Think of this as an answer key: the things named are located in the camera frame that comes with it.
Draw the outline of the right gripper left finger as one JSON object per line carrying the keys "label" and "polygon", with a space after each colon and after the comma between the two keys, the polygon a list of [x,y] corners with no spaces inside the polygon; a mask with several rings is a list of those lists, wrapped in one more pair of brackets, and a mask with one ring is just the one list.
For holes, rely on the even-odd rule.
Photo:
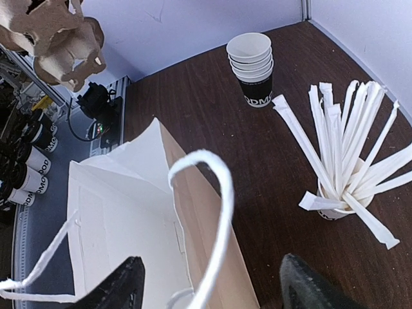
{"label": "right gripper left finger", "polygon": [[73,309],[142,308],[145,266],[140,257],[128,257]]}

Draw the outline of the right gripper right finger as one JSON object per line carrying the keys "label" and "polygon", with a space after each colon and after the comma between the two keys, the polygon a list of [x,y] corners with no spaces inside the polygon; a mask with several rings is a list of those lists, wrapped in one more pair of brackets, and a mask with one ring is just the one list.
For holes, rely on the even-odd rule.
{"label": "right gripper right finger", "polygon": [[287,254],[283,257],[279,278],[283,308],[363,308],[298,255]]}

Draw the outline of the brown paper bag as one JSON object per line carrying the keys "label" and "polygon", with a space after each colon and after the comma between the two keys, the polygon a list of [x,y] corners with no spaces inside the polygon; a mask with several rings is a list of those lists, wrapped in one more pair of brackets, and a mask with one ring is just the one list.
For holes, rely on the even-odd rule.
{"label": "brown paper bag", "polygon": [[[233,212],[225,162],[205,149],[185,153],[154,119],[112,152],[70,163],[66,222],[27,276],[1,282],[1,297],[73,304],[138,257],[144,308],[257,308]],[[74,293],[27,294],[64,239]]]}

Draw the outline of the cardboard cup carrier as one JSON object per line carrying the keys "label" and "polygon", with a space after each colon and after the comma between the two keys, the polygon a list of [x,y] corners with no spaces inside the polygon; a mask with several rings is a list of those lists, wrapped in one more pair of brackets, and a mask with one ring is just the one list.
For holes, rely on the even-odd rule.
{"label": "cardboard cup carrier", "polygon": [[1,1],[1,45],[33,56],[43,82],[76,93],[106,69],[104,33],[82,1]]}

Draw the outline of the spare lidded coffee cups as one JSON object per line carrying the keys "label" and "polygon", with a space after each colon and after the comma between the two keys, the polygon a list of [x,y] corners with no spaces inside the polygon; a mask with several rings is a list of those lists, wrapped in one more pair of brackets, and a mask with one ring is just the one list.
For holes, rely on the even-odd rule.
{"label": "spare lidded coffee cups", "polygon": [[1,126],[1,210],[13,204],[33,205],[49,186],[46,175],[56,150],[58,127],[42,109],[23,115],[14,111]]}

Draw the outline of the white cup holding straws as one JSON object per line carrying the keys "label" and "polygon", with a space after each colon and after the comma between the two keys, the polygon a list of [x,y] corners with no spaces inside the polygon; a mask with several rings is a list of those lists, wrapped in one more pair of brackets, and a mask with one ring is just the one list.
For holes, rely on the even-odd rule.
{"label": "white cup holding straws", "polygon": [[[364,164],[364,160],[361,158],[358,158],[357,163],[352,173],[355,174],[359,172],[363,164]],[[317,181],[317,195],[322,198],[326,197],[323,187],[319,180]],[[373,198],[374,198],[374,195],[369,196],[367,198],[363,198],[359,200],[359,203],[363,207],[367,208],[369,204],[372,202]],[[344,206],[343,209],[321,209],[321,210],[317,210],[317,212],[319,213],[321,217],[323,217],[326,220],[330,220],[330,221],[341,219],[350,214],[355,214],[355,211],[353,211],[351,207],[345,201],[342,201],[342,202]]]}

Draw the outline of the wrapped straws bundle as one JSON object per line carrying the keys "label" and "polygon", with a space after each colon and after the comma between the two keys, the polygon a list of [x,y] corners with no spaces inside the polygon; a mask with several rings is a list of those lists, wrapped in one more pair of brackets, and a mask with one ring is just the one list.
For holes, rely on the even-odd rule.
{"label": "wrapped straws bundle", "polygon": [[346,90],[344,104],[338,104],[333,100],[332,84],[322,82],[317,86],[312,85],[308,96],[319,146],[317,149],[310,142],[286,98],[279,95],[272,102],[274,110],[285,121],[312,166],[326,195],[322,198],[306,192],[299,202],[300,208],[306,211],[343,209],[342,201],[345,201],[375,238],[391,249],[399,244],[399,239],[359,200],[411,182],[410,172],[393,176],[411,162],[411,146],[379,162],[375,161],[397,118],[398,102],[393,103],[391,113],[366,159],[363,159],[360,171],[352,173],[385,94],[386,90],[378,82],[361,83],[353,80]]}

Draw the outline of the stack of paper cups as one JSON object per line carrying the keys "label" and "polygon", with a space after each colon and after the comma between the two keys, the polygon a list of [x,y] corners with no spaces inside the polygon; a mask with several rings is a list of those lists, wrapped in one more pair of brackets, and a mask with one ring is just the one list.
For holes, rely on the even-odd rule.
{"label": "stack of paper cups", "polygon": [[226,52],[246,103],[253,108],[269,105],[275,64],[270,38],[263,33],[243,33],[227,43]]}

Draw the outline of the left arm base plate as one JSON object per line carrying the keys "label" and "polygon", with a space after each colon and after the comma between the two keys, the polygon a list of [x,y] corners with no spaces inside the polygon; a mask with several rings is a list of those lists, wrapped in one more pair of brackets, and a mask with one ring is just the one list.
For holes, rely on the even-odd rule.
{"label": "left arm base plate", "polygon": [[99,140],[100,147],[109,147],[120,142],[120,116],[123,98],[114,89],[90,82],[88,89],[77,98],[81,111],[94,121],[88,140]]}

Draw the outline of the aluminium frame rail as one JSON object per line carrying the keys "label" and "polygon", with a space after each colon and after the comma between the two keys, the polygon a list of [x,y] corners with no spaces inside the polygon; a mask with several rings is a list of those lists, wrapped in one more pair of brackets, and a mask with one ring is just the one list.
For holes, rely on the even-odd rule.
{"label": "aluminium frame rail", "polygon": [[[88,118],[77,107],[71,115],[63,115],[57,121],[58,145],[48,155],[51,169],[47,174],[49,186],[45,194],[38,195],[33,205],[18,206],[15,212],[12,279],[23,280],[33,269],[40,255],[47,249],[56,233],[66,221],[68,171],[72,160],[80,162],[92,155],[107,153],[100,148],[98,140],[92,143],[79,141],[93,127]],[[46,270],[34,283],[21,290],[27,294],[73,294],[73,272],[68,240],[59,245]]]}

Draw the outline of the left corner metal post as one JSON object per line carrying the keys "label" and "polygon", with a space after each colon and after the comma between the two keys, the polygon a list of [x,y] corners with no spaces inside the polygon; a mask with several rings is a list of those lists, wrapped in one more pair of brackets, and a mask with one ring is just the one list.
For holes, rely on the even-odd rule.
{"label": "left corner metal post", "polygon": [[301,0],[301,19],[302,21],[312,19],[312,0]]}

